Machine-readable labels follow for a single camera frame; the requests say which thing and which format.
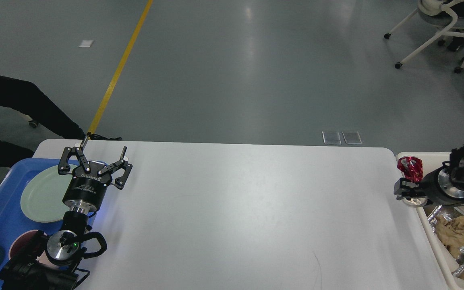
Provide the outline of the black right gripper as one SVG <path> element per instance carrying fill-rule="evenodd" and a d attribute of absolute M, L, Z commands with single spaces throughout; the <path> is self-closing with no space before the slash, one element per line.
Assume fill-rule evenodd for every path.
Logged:
<path fill-rule="evenodd" d="M 449 167 L 428 173 L 417 184 L 400 178 L 394 184 L 396 200 L 428 199 L 435 205 L 464 206 L 464 184 L 451 180 Z"/>

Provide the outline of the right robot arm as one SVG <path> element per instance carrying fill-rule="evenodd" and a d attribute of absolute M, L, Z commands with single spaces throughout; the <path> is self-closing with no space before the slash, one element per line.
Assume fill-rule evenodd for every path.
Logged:
<path fill-rule="evenodd" d="M 409 206 L 464 206 L 464 145 L 447 153 L 418 152 L 397 156 L 403 176 L 394 195 Z"/>

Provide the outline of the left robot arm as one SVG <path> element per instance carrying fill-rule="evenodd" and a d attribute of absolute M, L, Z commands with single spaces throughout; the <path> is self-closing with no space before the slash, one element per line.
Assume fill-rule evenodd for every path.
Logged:
<path fill-rule="evenodd" d="M 2 267 L 3 290 L 75 290 L 90 272 L 79 268 L 83 259 L 92 259 L 107 250 L 103 235 L 95 232 L 89 219 L 100 210 L 107 189 L 123 189 L 133 166 L 124 146 L 118 160 L 106 164 L 84 155 L 89 141 L 66 147 L 57 166 L 58 174 L 70 176 L 63 197 L 68 211 L 54 234 L 37 231 L 31 240 Z"/>

